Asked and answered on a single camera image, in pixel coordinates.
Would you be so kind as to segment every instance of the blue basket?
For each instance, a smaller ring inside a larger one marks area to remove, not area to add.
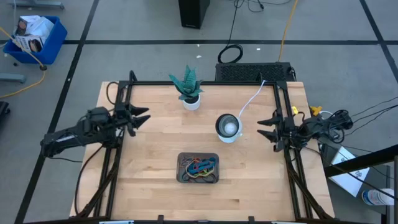
[[[51,65],[57,58],[68,32],[57,16],[46,16],[46,18],[54,23],[54,26],[44,43],[43,49],[38,53],[32,52],[32,55],[36,56],[43,64]],[[38,63],[29,54],[23,52],[18,46],[12,43],[12,40],[8,40],[3,52],[12,55],[20,63]]]

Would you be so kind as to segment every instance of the green plant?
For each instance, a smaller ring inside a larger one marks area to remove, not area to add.
[[[202,92],[200,83],[202,80],[197,81],[195,69],[190,70],[188,65],[185,68],[184,81],[178,80],[175,76],[169,75],[173,81],[175,88],[181,93],[180,100],[192,99]]]

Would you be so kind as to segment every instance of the wooden tabletop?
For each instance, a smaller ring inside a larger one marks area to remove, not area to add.
[[[97,106],[112,109],[103,83]],[[288,83],[292,106],[309,117],[303,83]],[[283,152],[273,152],[271,144],[257,129],[273,127],[257,124],[269,119],[275,110],[272,87],[264,86],[244,110],[243,135],[232,144],[218,139],[217,118],[225,113],[239,114],[259,86],[201,86],[201,105],[187,111],[178,100],[174,86],[134,86],[131,103],[148,107],[151,118],[137,131],[136,137],[124,136],[123,152],[113,204],[112,219],[156,220],[294,220],[292,200]],[[115,99],[117,86],[109,95]],[[295,119],[301,123],[301,117]],[[86,147],[84,160],[99,144]],[[309,147],[317,149],[315,141]],[[105,150],[87,165],[81,177],[78,209],[98,188]],[[177,156],[181,152],[214,152],[220,157],[217,184],[182,184],[176,180]],[[327,213],[334,216],[320,156],[302,150],[308,189]],[[108,193],[104,194],[104,214]],[[303,206],[300,207],[304,217]]]

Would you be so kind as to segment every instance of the black metal frame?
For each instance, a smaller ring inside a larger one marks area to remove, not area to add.
[[[131,92],[132,92],[132,87],[134,85],[173,85],[172,82],[150,82],[150,81],[137,81],[137,78],[135,77],[134,74],[130,74],[133,82],[130,81],[120,81],[119,82],[119,87],[118,87],[118,94],[116,97],[116,102],[120,103],[123,101],[123,91],[125,88],[127,88],[127,94],[126,94],[126,99],[124,101],[124,104],[128,104],[130,102],[131,98]],[[260,85],[259,82],[203,82],[202,85]],[[281,117],[281,122],[280,126],[282,126],[282,122],[284,120],[284,115],[282,114],[282,105],[280,102],[280,95],[279,95],[279,90],[281,89],[284,95],[284,101],[286,105],[286,111],[287,111],[287,118],[291,119],[293,118],[292,111],[291,111],[291,104],[290,104],[290,99],[289,99],[289,94],[287,91],[287,84],[286,82],[266,82],[264,86],[272,86],[274,89],[274,96],[275,96],[275,105],[276,105],[276,113],[277,116]],[[111,212],[112,212],[112,207],[113,207],[113,201],[114,201],[114,194],[116,190],[116,181],[118,178],[118,165],[119,161],[121,158],[121,151],[122,151],[122,143],[123,143],[123,137],[124,137],[124,132],[123,135],[120,136],[119,138],[119,144],[116,145],[116,155],[114,158],[114,164],[113,168],[117,166],[117,168],[114,168],[113,174],[111,175],[111,179],[109,179],[110,174],[108,174],[108,168],[109,168],[109,162],[111,158],[111,148],[107,147],[106,152],[105,152],[105,157],[104,157],[104,162],[103,162],[103,168],[101,171],[101,178],[100,178],[100,185],[104,186],[103,189],[98,189],[98,191],[95,193],[93,198],[91,199],[91,202],[94,201],[87,211],[85,211],[85,216],[84,217],[71,217],[70,219],[67,220],[52,220],[52,221],[46,221],[46,222],[35,222],[36,224],[42,223],[42,224],[52,224],[52,223],[99,223],[99,222],[106,222],[106,221],[111,221]],[[292,160],[290,157],[290,151],[289,147],[284,147],[284,158],[285,158],[285,163],[286,163],[286,168],[287,168],[287,173],[288,173],[288,179],[289,179],[289,186],[290,186],[290,194],[292,197],[292,206],[293,206],[293,211],[294,211],[294,216],[295,216],[295,222],[305,222],[305,223],[353,223],[353,222],[344,222],[344,221],[339,221],[332,219],[330,216],[328,216],[322,208],[317,204],[315,198],[311,195],[311,193],[307,190],[307,185],[305,181],[305,174],[304,174],[304,169],[303,169],[303,164],[302,164],[302,158],[299,152],[295,151],[295,156],[296,156],[296,163],[297,163],[297,170],[298,172],[295,171]],[[100,210],[101,210],[101,203],[102,203],[102,193],[104,189],[107,187],[107,184],[104,185],[104,183],[110,182],[110,188],[109,188],[109,197],[108,197],[108,202],[106,205],[106,213],[105,216],[100,216]],[[299,205],[299,200],[297,197],[297,187],[302,191],[303,193],[303,202],[305,205],[305,214],[306,217],[303,218],[300,214],[300,205]],[[314,211],[316,211],[317,215],[321,219],[314,219],[312,215],[312,207]],[[94,209],[93,212],[93,217],[88,217],[88,214]],[[134,220],[134,223],[200,223],[200,222],[205,222],[205,221],[164,221],[164,216],[159,215],[158,220]],[[257,222],[254,220],[254,217],[248,217],[248,221],[241,221],[241,222],[214,222],[214,221],[206,221],[206,222],[211,222],[211,223],[272,223],[272,222]]]
[[[340,162],[333,166],[328,166],[325,168],[325,176],[329,178],[346,172],[352,172],[392,161],[394,161],[394,195],[395,197],[398,197],[398,144],[363,156],[355,157],[354,159]],[[396,204],[394,204],[394,223],[398,224],[398,206]]]

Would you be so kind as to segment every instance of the gray floor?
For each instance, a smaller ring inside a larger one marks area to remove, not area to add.
[[[55,15],[68,30],[68,40],[78,40],[92,4],[90,1],[63,1],[57,9],[17,9],[17,15]],[[367,0],[386,40],[397,40],[398,17],[394,0]],[[280,40],[293,1],[265,5],[262,13],[238,9],[233,39]],[[213,0],[202,29],[180,26],[177,0],[100,0],[88,40],[183,40],[227,39],[233,17],[233,3]],[[0,3],[0,26],[12,29],[12,8]],[[376,36],[357,0],[301,0],[287,34],[290,40],[376,40]],[[45,81],[29,91],[6,99],[12,113],[0,129],[0,216],[2,223],[15,219],[34,164],[39,141],[47,132],[77,45],[64,45],[57,60],[49,66]],[[73,77],[57,129],[71,126],[96,104],[100,83],[125,80],[134,70],[139,80],[168,80],[168,74],[181,77],[188,64],[197,68],[198,77],[214,80],[218,52],[224,45],[85,45]],[[275,62],[279,45],[243,45],[240,62]],[[390,45],[398,60],[398,46]],[[224,60],[236,52],[227,52]],[[398,95],[398,83],[379,45],[286,45],[283,61],[290,62],[297,79],[304,82],[311,105],[325,110],[347,109],[352,113]],[[0,82],[0,95],[16,91],[37,81],[36,65],[14,67],[12,57],[0,57],[0,71],[23,73],[24,85]],[[376,151],[396,144],[397,111],[389,111],[365,128],[347,137],[345,143]],[[81,159],[80,148],[65,151],[63,157]],[[66,218],[69,214],[79,164],[49,161],[44,165],[26,222]],[[338,218],[379,223],[380,215],[356,210],[345,203],[348,194],[330,184],[333,207]]]

